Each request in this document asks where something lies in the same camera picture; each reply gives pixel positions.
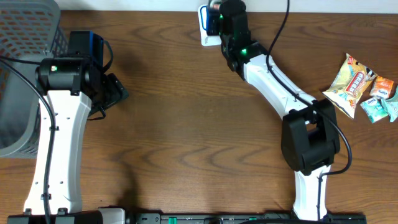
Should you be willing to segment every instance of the mint green wrapper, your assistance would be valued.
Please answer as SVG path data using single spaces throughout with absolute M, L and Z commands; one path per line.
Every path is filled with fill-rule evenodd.
M 390 115 L 390 122 L 394 122 L 398 118 L 398 87 L 394 97 L 389 100 L 382 99 L 381 105 Z
M 370 98 L 361 103 L 361 107 L 365 110 L 372 124 L 388 116 L 387 112 L 383 109 L 376 97 Z

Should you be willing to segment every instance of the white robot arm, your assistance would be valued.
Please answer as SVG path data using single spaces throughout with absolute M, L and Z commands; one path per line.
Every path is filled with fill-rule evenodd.
M 313 117 L 304 116 L 301 120 L 289 120 L 285 119 L 298 111 L 303 113 L 316 114 L 316 112 L 310 110 L 307 105 L 297 100 L 294 95 L 289 93 L 285 87 L 283 87 L 270 73 L 266 64 L 267 51 L 258 42 L 252 41 L 250 37 L 250 31 L 248 30 L 247 17 L 245 12 L 245 5 L 240 0 L 223 1 L 222 9 L 221 2 L 216 7 L 213 4 L 207 6 L 201 6 L 198 10 L 200 18 L 200 29 L 202 37 L 202 45 L 219 45 L 221 44 L 221 51 L 227 59 L 229 67 L 232 71 L 237 72 L 241 78 L 247 81 L 249 84 L 256 87 L 267 101 L 274 107 L 278 115 L 284 120 L 284 127 L 291 127 L 292 129 L 287 132 L 284 131 L 282 135 L 282 152 L 291 168 L 295 171 L 295 185 L 296 185 L 296 200 L 293 206 L 293 211 L 296 216 L 301 220 L 318 220 L 318 177 L 322 173 L 329 172 L 333 162 L 333 158 L 330 159 L 330 154 L 327 156 L 327 162 L 325 162 L 325 156 L 315 153 L 318 157 L 312 158 L 311 168 L 303 168 L 306 164 L 297 165 L 295 159 L 303 160 L 304 163 L 309 162 L 306 157 L 310 157 L 308 154 L 305 155 L 303 152 L 296 153 L 294 159 L 290 156 L 295 154 L 295 151 L 299 149 L 287 149 L 291 144 L 284 144 L 284 141 L 296 141 L 296 138 L 287 138 L 289 133 L 296 133 L 297 131 L 307 133 L 306 129 L 302 127 L 306 124 L 314 122 Z M 272 71 L 284 83 L 290 90 L 295 94 L 299 94 L 302 99 L 309 103 L 317 103 L 316 99 L 303 90 L 297 87 L 287 76 L 277 67 L 272 57 L 269 58 L 269 63 L 272 67 Z M 331 113 L 331 117 L 335 119 L 334 112 Z M 293 127 L 290 124 L 297 122 L 303 122 L 300 127 Z M 310 142 L 318 142 L 316 139 L 310 137 L 311 133 L 304 134 L 302 137 L 309 138 Z M 337 153 L 340 149 L 338 143 L 338 137 L 335 133 L 331 134 L 329 139 L 334 144 L 333 152 Z M 305 149 L 304 151 L 311 151 L 308 144 L 302 144 Z M 320 217 L 323 218 L 327 214 L 325 207 L 325 189 L 326 189 L 326 176 L 323 177 L 321 186 L 321 200 L 320 200 Z
M 111 54 L 111 60 L 105 66 L 104 44 Z M 70 224 L 126 224 L 129 221 L 125 210 L 117 207 L 82 212 L 80 163 L 86 121 L 97 111 L 103 117 L 92 120 L 103 119 L 106 109 L 129 96 L 114 74 L 105 75 L 112 60 L 110 46 L 102 37 L 90 31 L 76 31 L 70 34 L 66 55 L 45 58 L 37 67 L 37 92 L 43 96 L 48 106 L 39 101 L 39 151 L 24 214 L 10 216 L 8 224 L 43 223 L 44 219 L 47 224 L 53 221 Z M 47 111 L 48 107 L 54 114 L 55 124 Z M 55 134 L 53 141 L 50 141 L 53 125 Z M 50 142 L 53 142 L 53 146 L 48 160 Z M 49 161 L 50 169 L 46 170 Z

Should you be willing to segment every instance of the chip bag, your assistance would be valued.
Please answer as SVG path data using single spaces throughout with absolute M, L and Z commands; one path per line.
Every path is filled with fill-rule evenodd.
M 394 122 L 398 118 L 398 88 L 396 94 L 389 100 L 381 99 L 381 105 L 390 115 L 390 122 Z
M 377 74 L 370 68 L 347 54 L 335 81 L 323 94 L 344 114 L 354 119 L 357 102 L 376 77 Z
M 378 99 L 388 99 L 392 90 L 394 81 L 378 76 L 374 81 L 371 96 L 375 96 Z

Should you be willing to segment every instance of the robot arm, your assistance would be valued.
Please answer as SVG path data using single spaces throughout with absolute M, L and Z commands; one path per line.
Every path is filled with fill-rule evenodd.
M 318 177 L 330 170 L 334 155 L 340 150 L 337 134 L 314 110 L 296 100 L 268 71 L 268 52 L 261 44 L 251 39 L 246 6 L 241 0 L 210 0 L 206 12 L 203 8 L 200 8 L 199 12 L 200 18 L 203 19 L 201 24 L 206 23 L 205 26 L 201 26 L 201 34 L 205 40 L 207 38 L 207 43 L 202 43 L 221 43 L 221 51 L 230 69 L 256 87 L 283 120 L 282 153 L 288 165 L 295 171 L 294 212 L 299 219 L 318 220 Z M 316 105 L 336 122 L 334 107 L 329 101 L 318 102 L 302 91 L 277 67 L 271 56 L 269 63 L 285 86 L 307 102 Z M 317 127 L 307 131 L 306 125 L 310 123 L 316 124 Z M 325 189 L 326 177 L 323 177 L 321 217 L 327 214 Z
M 104 40 L 92 32 L 72 32 L 68 53 L 60 58 L 45 58 L 36 70 L 38 89 L 52 108 L 56 124 L 49 174 L 51 215 L 82 211 L 80 162 L 87 118 L 97 111 L 105 117 L 106 109 L 129 96 L 114 74 L 104 74 L 112 59 L 103 66 L 103 44 Z M 39 151 L 34 180 L 24 205 L 27 215 L 45 213 L 43 179 L 51 124 L 48 111 L 39 103 Z

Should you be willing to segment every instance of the wire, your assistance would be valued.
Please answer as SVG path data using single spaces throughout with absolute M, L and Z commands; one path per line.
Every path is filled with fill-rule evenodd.
M 105 113 L 105 110 L 104 110 L 104 108 L 102 106 L 99 107 L 99 111 L 101 112 L 102 117 L 87 119 L 87 121 L 99 121 L 99 120 L 105 119 L 106 113 Z
M 4 59 L 4 60 L 11 61 L 11 62 L 25 63 L 25 64 L 29 64 L 29 65 L 40 65 L 40 62 L 19 60 L 19 59 L 14 59 L 14 58 L 5 57 L 5 56 L 2 56 L 2 55 L 0 55 L 0 58 L 1 58 L 1 59 Z
M 111 59 L 110 59 L 109 62 L 101 69 L 101 73 L 102 73 L 102 74 L 104 74 L 106 71 L 108 71 L 108 69 L 111 67 L 112 62 L 113 62 L 113 51 L 112 51 L 112 48 L 111 48 L 111 46 L 110 46 L 110 44 L 109 44 L 108 41 L 104 40 L 104 43 L 105 43 L 106 47 L 107 47 L 108 50 L 109 50 L 109 54 L 110 54 Z
M 50 176 L 52 149 L 53 149 L 54 137 L 55 137 L 55 117 L 54 117 L 54 113 L 51 110 L 51 107 L 50 107 L 49 103 L 44 99 L 44 97 L 40 94 L 39 90 L 34 86 L 33 83 L 31 83 L 25 76 L 23 76 L 23 74 L 18 72 L 18 70 L 13 68 L 11 65 L 6 63 L 5 61 L 0 60 L 0 62 L 3 63 L 7 68 L 12 70 L 23 82 L 25 82 L 33 90 L 33 92 L 43 102 L 43 105 L 44 105 L 45 109 L 49 112 L 50 121 L 51 121 L 51 127 L 50 127 L 49 150 L 47 151 L 47 160 L 45 162 L 45 170 L 44 170 L 43 201 L 44 201 L 45 221 L 46 221 L 47 224 L 51 224 L 51 219 L 50 219 L 51 211 L 50 211 L 50 202 L 49 202 L 49 176 Z
M 275 46 L 276 41 L 278 40 L 280 33 L 283 31 L 285 24 L 287 22 L 287 18 L 289 16 L 289 10 L 290 10 L 290 0 L 287 0 L 287 10 L 286 10 L 286 15 L 285 15 L 285 19 L 282 23 L 282 25 L 280 26 L 278 33 L 276 34 L 274 41 L 272 41 L 271 46 L 269 47 L 269 51 L 267 54 L 267 58 L 266 58 L 266 63 L 267 63 L 267 68 L 268 71 L 270 71 L 270 73 L 272 74 L 272 76 L 279 82 L 279 84 L 281 84 L 290 94 L 292 94 L 294 97 L 296 97 L 296 99 L 298 99 L 299 101 L 301 101 L 303 104 L 307 105 L 309 108 L 313 108 L 313 110 L 315 112 L 317 112 L 319 115 L 321 115 L 323 117 L 323 119 L 327 120 L 332 126 L 333 128 L 336 130 L 336 132 L 341 136 L 346 148 L 347 148 L 347 153 L 348 153 L 348 162 L 347 165 L 339 170 L 339 171 L 334 171 L 334 172 L 327 172 L 327 173 L 323 173 L 320 174 L 318 179 L 319 179 L 319 185 L 318 185 L 318 205 L 317 205 L 317 209 L 318 209 L 318 220 L 320 220 L 320 200 L 321 200 L 321 186 L 322 186 L 322 177 L 326 176 L 326 175 L 337 175 L 337 174 L 342 174 L 344 172 L 346 172 L 349 167 L 351 166 L 351 163 L 353 161 L 353 154 L 351 151 L 351 146 L 348 143 L 348 140 L 346 138 L 346 136 L 344 135 L 344 133 L 341 131 L 341 129 L 337 126 L 337 124 L 335 124 L 331 118 L 325 114 L 323 111 L 319 110 L 318 108 L 316 108 L 315 106 L 313 106 L 311 103 L 305 101 L 303 98 L 300 97 L 300 95 L 298 93 L 295 93 L 293 90 L 291 90 L 287 85 L 285 85 L 285 83 L 283 83 L 278 76 L 274 73 L 274 71 L 272 70 L 272 66 L 269 65 L 269 56 L 272 52 L 272 49 Z

